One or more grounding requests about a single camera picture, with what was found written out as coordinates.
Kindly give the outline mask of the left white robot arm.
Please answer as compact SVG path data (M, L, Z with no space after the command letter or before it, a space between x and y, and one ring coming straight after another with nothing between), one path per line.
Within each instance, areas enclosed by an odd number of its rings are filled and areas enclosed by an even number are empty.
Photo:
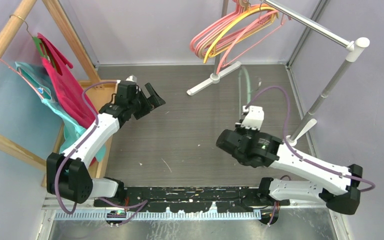
M126 200L124 183L112 178L92 178L88 168L98 151L104 147L127 121L140 119L166 104L150 83L149 93L133 80L117 80L111 101L101 107L89 128L62 153L51 153L46 160L46 189L58 199L82 204L92 198L106 198L113 206Z

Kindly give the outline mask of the green wire hanger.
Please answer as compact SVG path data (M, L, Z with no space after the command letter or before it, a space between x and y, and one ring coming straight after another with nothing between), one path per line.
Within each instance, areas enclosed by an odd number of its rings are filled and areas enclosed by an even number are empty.
M242 65L238 72L238 104L248 104L262 85L262 79L258 76L251 76L248 69Z

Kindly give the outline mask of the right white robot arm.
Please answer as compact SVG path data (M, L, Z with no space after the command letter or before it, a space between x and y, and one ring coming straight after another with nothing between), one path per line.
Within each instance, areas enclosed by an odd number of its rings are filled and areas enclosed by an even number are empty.
M216 146L243 166L283 170L305 180L263 177L257 198L263 205L286 200L325 203L334 212L353 215L361 198L358 178L363 169L357 164L339 166L324 162L288 146L278 137L256 130L225 129Z

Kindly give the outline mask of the thin pink wire hanger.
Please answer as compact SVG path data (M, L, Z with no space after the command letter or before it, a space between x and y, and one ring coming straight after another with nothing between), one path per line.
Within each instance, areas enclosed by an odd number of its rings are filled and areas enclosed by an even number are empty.
M257 13L259 13L258 18L255 19L253 22L251 22L249 25L226 36L226 34L239 22ZM216 39L210 45L208 51L206 52L204 56L204 60L207 60L211 56L216 57L219 54L223 53L224 55L221 57L219 64L217 65L215 70L215 73L218 74L222 68L225 68L230 64L233 64L238 58L240 58L246 52L248 52L249 50L257 46L262 41L264 41L267 37L274 34L277 30L282 28L282 26L287 21L290 21L292 19L291 17L287 16L284 13L282 14L281 17L279 17L279 15L280 15L279 10L275 10L273 7L268 6L267 4L263 4L262 7L255 5L250 10L247 10L241 13L232 22L230 22L216 37ZM245 49L243 52L241 52L239 55L234 57L232 60L228 61L228 56L230 52L238 43L259 33L260 31L266 28L269 28L276 21L279 21L279 26L277 26L276 28L273 28L270 32L264 35L256 43L254 43L253 45Z

